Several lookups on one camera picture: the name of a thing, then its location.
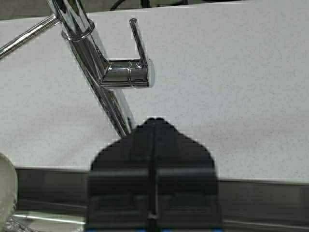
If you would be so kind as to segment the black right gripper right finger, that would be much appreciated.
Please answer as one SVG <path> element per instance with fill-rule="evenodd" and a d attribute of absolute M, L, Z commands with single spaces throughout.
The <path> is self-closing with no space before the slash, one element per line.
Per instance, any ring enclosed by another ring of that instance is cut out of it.
<path fill-rule="evenodd" d="M 207 148 L 156 118 L 155 152 L 158 225 L 178 230 L 220 227 L 218 178 Z"/>

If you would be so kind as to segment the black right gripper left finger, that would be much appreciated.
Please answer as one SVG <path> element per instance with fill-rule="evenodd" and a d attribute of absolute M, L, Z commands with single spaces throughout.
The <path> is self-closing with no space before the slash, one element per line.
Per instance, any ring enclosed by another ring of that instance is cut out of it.
<path fill-rule="evenodd" d="M 154 216 L 155 122 L 102 149 L 87 178 L 86 231 L 147 231 Z"/>

